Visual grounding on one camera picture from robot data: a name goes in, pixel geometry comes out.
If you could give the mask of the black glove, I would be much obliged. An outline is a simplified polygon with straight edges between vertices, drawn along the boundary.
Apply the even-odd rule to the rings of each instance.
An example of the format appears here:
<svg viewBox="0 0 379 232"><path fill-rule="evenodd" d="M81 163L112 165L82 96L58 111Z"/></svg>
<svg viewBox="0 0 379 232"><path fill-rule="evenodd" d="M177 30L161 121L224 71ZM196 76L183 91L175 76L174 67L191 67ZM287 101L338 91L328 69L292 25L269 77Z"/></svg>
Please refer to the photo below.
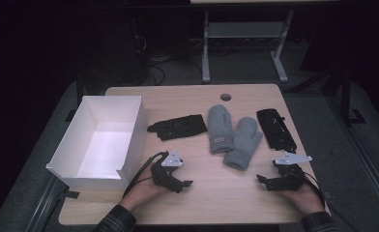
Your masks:
<svg viewBox="0 0 379 232"><path fill-rule="evenodd" d="M207 127L201 114L159 121L147 128L155 132L161 141L195 136L206 132Z"/></svg>
<svg viewBox="0 0 379 232"><path fill-rule="evenodd" d="M268 108L256 112L258 122L269 146L277 151L296 153L297 145L276 109Z"/></svg>

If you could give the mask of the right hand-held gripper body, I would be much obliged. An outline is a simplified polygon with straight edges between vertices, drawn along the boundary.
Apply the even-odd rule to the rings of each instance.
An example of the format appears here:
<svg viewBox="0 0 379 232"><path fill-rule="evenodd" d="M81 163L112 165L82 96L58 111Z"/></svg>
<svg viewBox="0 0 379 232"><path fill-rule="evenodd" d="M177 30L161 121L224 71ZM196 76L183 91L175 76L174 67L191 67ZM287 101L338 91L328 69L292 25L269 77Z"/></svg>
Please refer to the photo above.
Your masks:
<svg viewBox="0 0 379 232"><path fill-rule="evenodd" d="M274 167L277 168L280 175L275 179L274 191L280 190L297 190L301 187L306 179L300 163L312 161L311 156L297 155L285 152L280 158L273 160Z"/></svg>

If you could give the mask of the grey mitten with label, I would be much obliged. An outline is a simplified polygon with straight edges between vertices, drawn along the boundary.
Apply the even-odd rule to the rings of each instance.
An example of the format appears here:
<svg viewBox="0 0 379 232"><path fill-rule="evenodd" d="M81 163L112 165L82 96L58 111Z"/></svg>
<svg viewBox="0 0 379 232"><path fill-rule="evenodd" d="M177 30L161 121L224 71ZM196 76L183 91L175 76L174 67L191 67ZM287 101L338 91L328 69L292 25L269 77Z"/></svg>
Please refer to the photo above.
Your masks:
<svg viewBox="0 0 379 232"><path fill-rule="evenodd" d="M214 105L208 113L210 152L222 154L234 149L231 114L222 104Z"/></svg>

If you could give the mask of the grey metal desk frame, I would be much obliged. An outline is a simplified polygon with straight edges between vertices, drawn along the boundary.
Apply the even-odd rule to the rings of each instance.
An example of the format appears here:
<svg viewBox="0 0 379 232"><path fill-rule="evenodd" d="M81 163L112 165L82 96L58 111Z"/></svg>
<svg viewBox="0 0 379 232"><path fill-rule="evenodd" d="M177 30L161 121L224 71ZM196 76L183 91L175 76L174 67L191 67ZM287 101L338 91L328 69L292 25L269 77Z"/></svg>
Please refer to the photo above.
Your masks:
<svg viewBox="0 0 379 232"><path fill-rule="evenodd" d="M283 50L294 12L289 11L283 21L269 22L211 22L209 13L204 14L203 50L201 56L202 82L209 83L209 40L210 39L278 39L277 48L270 52L277 76L281 82L289 80L281 63Z"/></svg>

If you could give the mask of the aluminium rail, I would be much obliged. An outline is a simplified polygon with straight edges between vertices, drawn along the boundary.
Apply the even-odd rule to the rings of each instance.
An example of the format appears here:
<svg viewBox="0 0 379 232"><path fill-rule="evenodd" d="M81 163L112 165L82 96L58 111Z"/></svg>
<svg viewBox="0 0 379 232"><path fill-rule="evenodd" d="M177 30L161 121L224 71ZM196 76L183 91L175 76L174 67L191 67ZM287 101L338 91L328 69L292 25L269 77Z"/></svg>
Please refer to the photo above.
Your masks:
<svg viewBox="0 0 379 232"><path fill-rule="evenodd" d="M347 122L343 116L340 113L339 105L336 103L334 99L326 98L326 102L328 103L329 108L335 115L336 119L338 120L340 126L342 127L343 131L345 132L346 136L348 137L350 143L352 144L353 148L355 149L357 156L360 159L361 165L365 171L365 174L371 183L375 193L377 194L379 198L379 172L372 162L372 160L369 157L369 152L364 147L364 145L361 143L360 138L355 133L352 124Z"/></svg>
<svg viewBox="0 0 379 232"><path fill-rule="evenodd" d="M44 231L49 218L60 201L60 195L65 191L66 187L57 177L50 177L25 232Z"/></svg>

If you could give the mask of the black metal stand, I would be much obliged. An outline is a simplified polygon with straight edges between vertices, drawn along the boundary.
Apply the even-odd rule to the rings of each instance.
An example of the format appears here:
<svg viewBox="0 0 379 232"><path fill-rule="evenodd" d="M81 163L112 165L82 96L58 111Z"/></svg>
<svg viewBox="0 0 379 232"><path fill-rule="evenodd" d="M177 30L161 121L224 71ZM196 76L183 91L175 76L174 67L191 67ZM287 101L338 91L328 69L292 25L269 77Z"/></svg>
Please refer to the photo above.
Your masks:
<svg viewBox="0 0 379 232"><path fill-rule="evenodd" d="M340 107L339 113L344 124L351 127L353 124L364 124L365 119L359 109L352 109L350 107L351 98L351 73L343 67L339 71L340 78Z"/></svg>

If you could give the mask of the person's left hand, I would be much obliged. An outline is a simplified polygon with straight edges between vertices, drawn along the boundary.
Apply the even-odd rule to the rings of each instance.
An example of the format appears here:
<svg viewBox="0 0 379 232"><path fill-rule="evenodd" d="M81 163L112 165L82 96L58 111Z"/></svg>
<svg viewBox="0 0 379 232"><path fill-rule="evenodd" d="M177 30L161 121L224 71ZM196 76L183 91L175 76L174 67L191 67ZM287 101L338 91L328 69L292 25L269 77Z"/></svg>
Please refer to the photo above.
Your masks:
<svg viewBox="0 0 379 232"><path fill-rule="evenodd" d="M138 207L168 192L167 188L157 186L152 180L150 164L139 176L138 183L120 200L119 204L133 213Z"/></svg>

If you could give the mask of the white cardboard box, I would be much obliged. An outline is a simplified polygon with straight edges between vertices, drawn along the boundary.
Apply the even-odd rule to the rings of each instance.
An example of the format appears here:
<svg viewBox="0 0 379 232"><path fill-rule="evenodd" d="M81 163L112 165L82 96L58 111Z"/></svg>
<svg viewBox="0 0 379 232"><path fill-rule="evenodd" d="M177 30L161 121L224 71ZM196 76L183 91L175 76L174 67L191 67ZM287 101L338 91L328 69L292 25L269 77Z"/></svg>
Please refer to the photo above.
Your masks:
<svg viewBox="0 0 379 232"><path fill-rule="evenodd" d="M148 120L139 96L85 96L46 168L71 189L125 189Z"/></svg>

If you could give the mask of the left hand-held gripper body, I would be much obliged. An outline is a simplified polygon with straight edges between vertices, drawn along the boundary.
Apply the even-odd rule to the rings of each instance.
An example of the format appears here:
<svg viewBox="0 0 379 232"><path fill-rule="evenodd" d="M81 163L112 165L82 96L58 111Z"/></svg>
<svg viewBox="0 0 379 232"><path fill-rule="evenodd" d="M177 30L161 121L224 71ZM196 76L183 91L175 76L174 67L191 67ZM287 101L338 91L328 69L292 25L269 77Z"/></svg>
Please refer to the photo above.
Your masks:
<svg viewBox="0 0 379 232"><path fill-rule="evenodd" d="M151 167L151 173L154 184L166 188L167 185L176 184L172 173L183 165L183 161L180 159L177 150L161 152L160 154L161 158Z"/></svg>

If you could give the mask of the person's right hand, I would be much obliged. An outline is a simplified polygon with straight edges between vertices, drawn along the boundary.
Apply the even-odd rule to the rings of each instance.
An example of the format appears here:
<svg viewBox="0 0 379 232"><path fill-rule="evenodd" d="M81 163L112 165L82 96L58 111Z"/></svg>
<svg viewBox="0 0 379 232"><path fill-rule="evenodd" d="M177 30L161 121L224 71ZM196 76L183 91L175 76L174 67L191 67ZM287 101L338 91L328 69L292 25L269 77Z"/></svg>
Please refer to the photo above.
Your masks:
<svg viewBox="0 0 379 232"><path fill-rule="evenodd" d="M325 211L322 201L307 184L303 184L297 190L280 191L279 194L289 199L304 215Z"/></svg>

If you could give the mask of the plain grey mitten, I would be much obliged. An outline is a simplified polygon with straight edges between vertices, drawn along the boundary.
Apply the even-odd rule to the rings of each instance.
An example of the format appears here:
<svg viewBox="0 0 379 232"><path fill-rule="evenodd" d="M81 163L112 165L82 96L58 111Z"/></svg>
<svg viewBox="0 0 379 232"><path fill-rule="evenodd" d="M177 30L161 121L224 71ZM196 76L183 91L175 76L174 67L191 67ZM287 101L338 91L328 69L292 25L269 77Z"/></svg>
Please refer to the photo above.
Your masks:
<svg viewBox="0 0 379 232"><path fill-rule="evenodd" d="M234 149L225 155L223 163L236 170L247 170L262 137L255 119L242 118L235 130Z"/></svg>

